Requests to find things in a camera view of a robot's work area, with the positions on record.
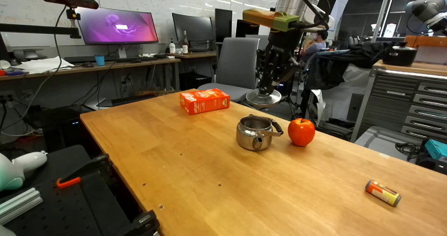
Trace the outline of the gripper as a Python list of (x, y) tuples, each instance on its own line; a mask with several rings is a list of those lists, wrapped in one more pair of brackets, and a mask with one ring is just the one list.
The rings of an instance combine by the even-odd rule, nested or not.
[(257, 58), (260, 94), (271, 94), (273, 89), (287, 91), (290, 88), (292, 75), (297, 69), (294, 51), (302, 34), (302, 29), (291, 29), (287, 32), (270, 30), (265, 56)]

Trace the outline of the silver lid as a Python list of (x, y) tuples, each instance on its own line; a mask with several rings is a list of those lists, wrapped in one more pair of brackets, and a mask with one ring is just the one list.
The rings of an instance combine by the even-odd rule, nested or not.
[(281, 93), (273, 90), (271, 94), (262, 94), (260, 89), (253, 89), (246, 93), (246, 101), (256, 108), (271, 107), (281, 101)]

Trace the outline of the silver kettle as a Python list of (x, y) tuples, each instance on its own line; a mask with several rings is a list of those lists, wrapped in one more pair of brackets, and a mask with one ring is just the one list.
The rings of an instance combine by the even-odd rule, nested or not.
[(241, 118), (236, 127), (236, 140), (239, 146), (250, 151), (269, 148), (272, 138), (283, 134), (283, 129), (275, 120), (256, 115)]

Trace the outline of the black pot with lid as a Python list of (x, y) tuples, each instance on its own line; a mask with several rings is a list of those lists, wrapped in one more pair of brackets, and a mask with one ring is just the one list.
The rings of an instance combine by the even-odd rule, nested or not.
[(386, 65), (412, 66), (418, 50), (407, 46), (407, 42), (387, 44), (382, 62)]

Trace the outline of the grey office chair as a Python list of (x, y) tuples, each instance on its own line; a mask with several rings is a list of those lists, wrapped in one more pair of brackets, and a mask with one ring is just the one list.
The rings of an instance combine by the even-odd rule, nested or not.
[(225, 38), (217, 63), (217, 81), (198, 90), (219, 89), (236, 103), (256, 88), (256, 61), (259, 38)]

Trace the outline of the person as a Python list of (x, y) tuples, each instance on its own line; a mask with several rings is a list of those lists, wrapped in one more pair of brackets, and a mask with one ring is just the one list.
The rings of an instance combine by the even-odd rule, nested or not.
[(326, 39), (328, 37), (328, 32), (325, 31), (319, 31), (315, 37), (314, 40), (308, 43), (308, 45), (303, 49), (301, 52), (301, 61), (307, 62), (308, 59), (311, 58), (315, 53), (318, 51), (321, 51), (322, 49), (326, 48)]

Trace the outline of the orange-red apple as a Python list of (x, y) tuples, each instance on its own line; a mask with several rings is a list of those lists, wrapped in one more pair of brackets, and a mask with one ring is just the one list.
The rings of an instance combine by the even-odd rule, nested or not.
[(308, 119), (298, 118), (292, 120), (288, 125), (288, 135), (292, 144), (306, 147), (315, 136), (314, 123)]

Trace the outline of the black cloth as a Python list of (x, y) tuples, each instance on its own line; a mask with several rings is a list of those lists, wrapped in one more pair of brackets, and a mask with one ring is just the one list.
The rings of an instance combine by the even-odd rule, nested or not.
[(306, 62), (305, 90), (328, 90), (343, 83), (349, 65), (372, 69), (391, 43), (356, 44), (348, 50), (317, 52)]

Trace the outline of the orange cardboard box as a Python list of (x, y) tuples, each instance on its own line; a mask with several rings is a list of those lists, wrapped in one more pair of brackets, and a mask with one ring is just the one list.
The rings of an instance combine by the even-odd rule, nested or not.
[(214, 88), (180, 94), (180, 105), (189, 115), (229, 108), (230, 95)]

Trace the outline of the black computer tower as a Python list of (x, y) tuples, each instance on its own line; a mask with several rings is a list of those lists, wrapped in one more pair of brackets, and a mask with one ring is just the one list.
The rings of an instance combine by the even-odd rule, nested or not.
[(187, 72), (179, 74), (180, 90), (197, 89), (198, 87), (211, 83), (212, 78), (198, 74), (196, 72)]

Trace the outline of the row of dark monitors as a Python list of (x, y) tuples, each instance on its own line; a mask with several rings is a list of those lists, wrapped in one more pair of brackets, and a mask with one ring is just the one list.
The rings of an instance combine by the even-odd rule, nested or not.
[(214, 9), (214, 20), (210, 17), (172, 13), (177, 40), (189, 44), (189, 52), (214, 51), (226, 38), (233, 35), (233, 11)]

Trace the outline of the grey tool cabinet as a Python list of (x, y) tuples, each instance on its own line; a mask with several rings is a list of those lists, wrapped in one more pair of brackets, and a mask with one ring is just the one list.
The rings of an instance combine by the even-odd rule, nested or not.
[(375, 63), (351, 142), (372, 126), (447, 143), (447, 65)]

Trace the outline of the black keyboard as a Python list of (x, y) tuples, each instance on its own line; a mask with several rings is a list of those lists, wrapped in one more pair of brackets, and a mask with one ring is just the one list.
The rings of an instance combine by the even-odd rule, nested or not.
[(117, 58), (115, 62), (117, 63), (141, 63), (144, 61), (155, 61), (158, 60), (157, 57), (127, 57), (127, 58)]

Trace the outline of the orange and yellow can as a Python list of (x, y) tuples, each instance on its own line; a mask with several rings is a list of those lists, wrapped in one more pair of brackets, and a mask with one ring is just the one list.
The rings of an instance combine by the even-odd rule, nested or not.
[(377, 181), (369, 180), (365, 186), (365, 191), (376, 198), (382, 200), (390, 206), (396, 207), (401, 201), (401, 195), (390, 188), (379, 184)]

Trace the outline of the wooden desk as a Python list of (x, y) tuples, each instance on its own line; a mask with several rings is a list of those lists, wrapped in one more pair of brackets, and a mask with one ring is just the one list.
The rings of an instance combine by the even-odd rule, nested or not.
[(63, 69), (60, 72), (56, 72), (56, 75), (67, 75), (72, 73), (86, 73), (86, 72), (98, 72), (106, 71), (108, 69), (128, 69), (139, 66), (155, 66), (161, 65), (163, 68), (163, 84), (168, 87), (171, 86), (175, 90), (180, 90), (180, 79), (179, 79), (179, 63), (183, 60), (189, 58), (210, 58), (216, 57), (216, 51), (210, 52), (194, 52), (187, 55), (175, 55), (175, 58), (163, 58), (153, 61), (142, 61), (140, 63), (115, 63), (107, 62), (105, 66), (94, 66), (92, 68), (75, 67), (72, 69)]

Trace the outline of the monitor with purple screen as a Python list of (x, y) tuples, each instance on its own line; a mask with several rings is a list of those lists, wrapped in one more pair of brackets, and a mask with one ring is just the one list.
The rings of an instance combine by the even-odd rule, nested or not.
[(86, 45), (116, 45), (118, 58), (127, 58), (125, 45), (158, 43), (150, 12), (110, 8), (78, 8), (78, 26)]

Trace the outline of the teal box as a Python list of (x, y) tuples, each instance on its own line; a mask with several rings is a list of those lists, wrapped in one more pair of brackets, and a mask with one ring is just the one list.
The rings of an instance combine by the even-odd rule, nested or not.
[(447, 163), (447, 144), (430, 139), (424, 147), (431, 158)]

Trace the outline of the black table clamp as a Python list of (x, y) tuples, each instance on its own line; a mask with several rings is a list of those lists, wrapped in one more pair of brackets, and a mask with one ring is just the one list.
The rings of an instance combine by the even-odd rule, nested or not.
[(122, 228), (117, 236), (161, 236), (159, 233), (160, 222), (153, 209), (143, 213), (130, 225)]

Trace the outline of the heap of white papers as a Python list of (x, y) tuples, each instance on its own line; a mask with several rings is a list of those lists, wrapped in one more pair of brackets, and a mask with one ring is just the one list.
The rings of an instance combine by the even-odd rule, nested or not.
[(42, 74), (46, 72), (54, 72), (57, 69), (71, 69), (74, 66), (74, 64), (65, 61), (59, 56), (56, 56), (54, 58), (23, 62), (14, 66), (14, 68), (20, 69), (29, 74)]

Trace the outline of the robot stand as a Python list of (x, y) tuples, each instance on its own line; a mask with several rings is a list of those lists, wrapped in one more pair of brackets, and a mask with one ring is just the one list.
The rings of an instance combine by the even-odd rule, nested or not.
[(56, 187), (66, 177), (92, 158), (81, 145), (47, 154), (47, 162), (26, 173), (22, 187), (0, 192), (0, 203), (31, 188), (37, 189), (43, 202), (5, 225), (0, 236), (117, 236), (130, 220), (126, 212), (136, 209), (136, 202), (126, 188), (118, 196), (109, 187), (112, 166), (82, 177), (80, 183), (65, 189)]

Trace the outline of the aluminium profile bar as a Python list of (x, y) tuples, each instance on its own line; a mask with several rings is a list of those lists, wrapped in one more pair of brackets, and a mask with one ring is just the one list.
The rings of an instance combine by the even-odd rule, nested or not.
[(0, 203), (0, 225), (5, 225), (43, 202), (40, 192), (31, 188)]

